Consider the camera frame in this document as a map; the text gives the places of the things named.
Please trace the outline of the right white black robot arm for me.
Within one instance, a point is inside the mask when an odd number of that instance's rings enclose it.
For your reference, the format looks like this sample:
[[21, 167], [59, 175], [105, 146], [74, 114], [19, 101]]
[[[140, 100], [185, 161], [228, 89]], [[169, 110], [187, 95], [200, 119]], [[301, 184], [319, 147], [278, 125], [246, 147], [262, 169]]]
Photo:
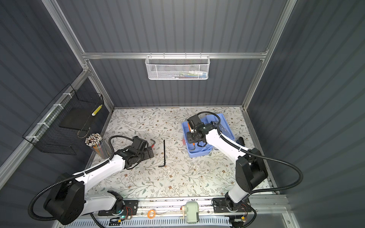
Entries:
[[[189, 117], [187, 122], [191, 128], [191, 131], [187, 133], [189, 143], [203, 142], [212, 145], [235, 164], [236, 184], [225, 195], [225, 205], [230, 211], [236, 210], [253, 194], [288, 190], [298, 186], [304, 179], [302, 171], [297, 166], [280, 159], [263, 156], [257, 148], [248, 149], [225, 136], [221, 132], [221, 119], [213, 112], [200, 112]], [[255, 189], [268, 178], [265, 160], [292, 168], [298, 173], [298, 179], [283, 187]]]

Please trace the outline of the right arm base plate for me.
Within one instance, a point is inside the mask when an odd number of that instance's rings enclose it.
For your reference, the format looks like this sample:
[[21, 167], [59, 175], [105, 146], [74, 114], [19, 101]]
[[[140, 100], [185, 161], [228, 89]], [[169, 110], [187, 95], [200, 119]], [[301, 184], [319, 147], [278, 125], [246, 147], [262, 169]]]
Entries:
[[233, 203], [226, 198], [213, 198], [211, 200], [211, 204], [215, 213], [252, 212], [252, 209], [250, 209], [244, 202]]

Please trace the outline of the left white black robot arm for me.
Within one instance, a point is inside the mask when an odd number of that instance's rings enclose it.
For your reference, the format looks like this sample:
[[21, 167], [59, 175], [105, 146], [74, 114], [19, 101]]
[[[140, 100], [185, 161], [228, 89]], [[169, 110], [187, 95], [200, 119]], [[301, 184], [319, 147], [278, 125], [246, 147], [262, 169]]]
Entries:
[[132, 170], [142, 161], [154, 157], [154, 146], [147, 140], [138, 136], [126, 139], [132, 144], [112, 151], [103, 162], [73, 175], [60, 175], [55, 183], [44, 188], [30, 201], [28, 215], [38, 221], [57, 220], [62, 225], [98, 211], [106, 211], [123, 220], [132, 216], [135, 210], [125, 204], [119, 193], [109, 190], [104, 194], [88, 194], [105, 178], [123, 170]]

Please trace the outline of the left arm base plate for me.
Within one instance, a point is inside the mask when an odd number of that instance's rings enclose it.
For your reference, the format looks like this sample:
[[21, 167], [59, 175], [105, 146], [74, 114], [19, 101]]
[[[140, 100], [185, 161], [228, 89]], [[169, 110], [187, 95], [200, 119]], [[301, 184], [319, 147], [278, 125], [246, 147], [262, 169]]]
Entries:
[[138, 203], [138, 200], [120, 201], [108, 211], [99, 211], [98, 216], [135, 216], [138, 210]]

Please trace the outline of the white blue tool box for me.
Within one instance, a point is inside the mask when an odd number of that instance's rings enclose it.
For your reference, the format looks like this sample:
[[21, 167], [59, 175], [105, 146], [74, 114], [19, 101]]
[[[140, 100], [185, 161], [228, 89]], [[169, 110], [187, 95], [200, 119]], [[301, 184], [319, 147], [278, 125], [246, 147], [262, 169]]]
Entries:
[[[219, 125], [220, 133], [222, 135], [224, 135], [226, 139], [235, 141], [235, 136], [234, 136], [233, 132], [231, 131], [230, 126], [227, 123], [224, 115], [217, 114], [217, 116], [219, 116], [220, 120], [221, 120], [220, 125]], [[190, 158], [209, 155], [210, 152], [215, 148], [215, 144], [211, 145], [209, 143], [214, 143], [213, 140], [219, 137], [217, 130], [212, 130], [209, 132], [209, 134], [206, 135], [208, 142], [207, 142], [207, 144], [205, 144], [204, 142], [188, 143], [187, 138], [186, 138], [186, 133], [188, 131], [187, 121], [182, 123], [182, 129], [183, 129], [184, 142], [185, 142], [187, 152], [188, 152], [188, 155]]]

